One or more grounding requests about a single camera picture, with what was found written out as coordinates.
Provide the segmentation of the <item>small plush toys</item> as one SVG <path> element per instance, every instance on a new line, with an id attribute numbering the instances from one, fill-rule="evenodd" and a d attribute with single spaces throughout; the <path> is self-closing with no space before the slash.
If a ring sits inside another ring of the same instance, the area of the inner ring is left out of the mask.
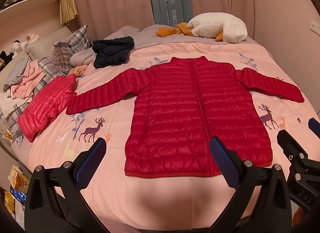
<path id="1" fill-rule="evenodd" d="M 22 42 L 20 42 L 19 40 L 14 41 L 8 54 L 4 50 L 1 51 L 1 60 L 5 65 L 8 65 L 28 45 L 40 39 L 41 37 L 39 34 L 31 33 L 29 35 L 26 35 L 25 39 Z"/>

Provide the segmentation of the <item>red puffer jacket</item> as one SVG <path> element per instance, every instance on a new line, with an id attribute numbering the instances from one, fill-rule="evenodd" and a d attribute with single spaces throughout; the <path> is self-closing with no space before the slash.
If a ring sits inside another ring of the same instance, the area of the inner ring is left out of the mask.
<path id="1" fill-rule="evenodd" d="M 51 124 L 75 98 L 75 74 L 58 76 L 49 82 L 18 117 L 24 137 L 33 142 L 36 135 Z"/>
<path id="2" fill-rule="evenodd" d="M 73 115 L 135 95 L 124 172 L 140 178 L 213 177 L 220 173 L 210 153 L 213 137 L 242 160 L 272 163 L 268 132 L 255 110 L 252 92 L 302 103 L 298 87 L 250 68 L 206 57 L 172 58 L 138 70 L 129 68 L 108 83 L 74 98 Z"/>

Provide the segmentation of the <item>pink clothes pile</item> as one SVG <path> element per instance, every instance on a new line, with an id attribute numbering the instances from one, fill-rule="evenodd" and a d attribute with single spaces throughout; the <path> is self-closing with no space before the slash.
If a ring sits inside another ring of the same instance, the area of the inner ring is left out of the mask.
<path id="1" fill-rule="evenodd" d="M 3 85 L 3 92 L 10 90 L 8 97 L 13 99 L 29 98 L 45 76 L 38 60 L 32 61 L 29 57 L 20 58 L 8 75 Z"/>

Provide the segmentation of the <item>folded red puffer jacket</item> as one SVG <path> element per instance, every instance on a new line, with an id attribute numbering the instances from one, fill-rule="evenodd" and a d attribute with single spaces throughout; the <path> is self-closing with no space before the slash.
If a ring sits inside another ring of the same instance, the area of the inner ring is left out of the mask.
<path id="1" fill-rule="evenodd" d="M 36 135 L 51 124 L 75 98 L 75 74 L 58 76 L 49 82 L 18 117 L 24 137 L 33 142 Z"/>

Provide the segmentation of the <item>white wall socket strip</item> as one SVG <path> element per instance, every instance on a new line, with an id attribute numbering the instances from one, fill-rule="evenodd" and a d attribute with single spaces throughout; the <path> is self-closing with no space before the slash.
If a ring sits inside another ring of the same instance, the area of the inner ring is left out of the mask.
<path id="1" fill-rule="evenodd" d="M 310 30 L 320 36 L 320 25 L 310 20 Z"/>

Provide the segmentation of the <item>grey folded blanket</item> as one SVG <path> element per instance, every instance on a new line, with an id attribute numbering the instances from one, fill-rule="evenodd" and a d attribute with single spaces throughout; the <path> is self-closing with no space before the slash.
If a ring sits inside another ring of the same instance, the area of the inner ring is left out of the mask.
<path id="1" fill-rule="evenodd" d="M 90 62 L 94 62 L 96 58 L 96 53 L 92 48 L 81 50 L 73 54 L 69 60 L 69 63 L 73 67 L 88 65 Z"/>

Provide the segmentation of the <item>snack bags on floor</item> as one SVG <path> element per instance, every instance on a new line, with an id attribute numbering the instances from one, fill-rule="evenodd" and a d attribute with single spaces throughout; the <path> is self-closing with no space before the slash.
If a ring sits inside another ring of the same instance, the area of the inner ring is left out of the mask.
<path id="1" fill-rule="evenodd" d="M 25 203 L 30 179 L 23 174 L 18 166 L 13 165 L 8 180 L 10 189 L 4 191 L 4 206 L 13 219 L 24 228 Z"/>

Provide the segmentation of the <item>dark navy garment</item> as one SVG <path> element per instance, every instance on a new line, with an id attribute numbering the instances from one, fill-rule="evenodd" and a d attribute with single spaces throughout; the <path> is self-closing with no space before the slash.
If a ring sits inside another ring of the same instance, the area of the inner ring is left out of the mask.
<path id="1" fill-rule="evenodd" d="M 99 69 L 122 65 L 127 62 L 134 46 L 135 42 L 131 36 L 93 41 L 92 49 L 96 54 L 93 66 Z"/>

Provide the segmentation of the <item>white goose plush toy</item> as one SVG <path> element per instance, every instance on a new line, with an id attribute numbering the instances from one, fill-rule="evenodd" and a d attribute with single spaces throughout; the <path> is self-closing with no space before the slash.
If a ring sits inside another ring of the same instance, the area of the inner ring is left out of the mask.
<path id="1" fill-rule="evenodd" d="M 156 32 L 158 37 L 174 34 L 213 38 L 215 41 L 241 43 L 248 36 L 246 24 L 238 17 L 224 12 L 202 13 L 185 23 L 173 27 L 161 27 Z"/>

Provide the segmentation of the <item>plaid pillow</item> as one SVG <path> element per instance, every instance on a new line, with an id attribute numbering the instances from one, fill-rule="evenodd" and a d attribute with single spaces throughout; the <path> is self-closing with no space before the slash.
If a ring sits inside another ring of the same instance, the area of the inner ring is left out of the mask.
<path id="1" fill-rule="evenodd" d="M 47 57 L 62 74 L 66 75 L 73 68 L 71 57 L 80 51 L 90 48 L 87 34 L 88 25 L 84 25 L 70 36 L 53 44 Z"/>

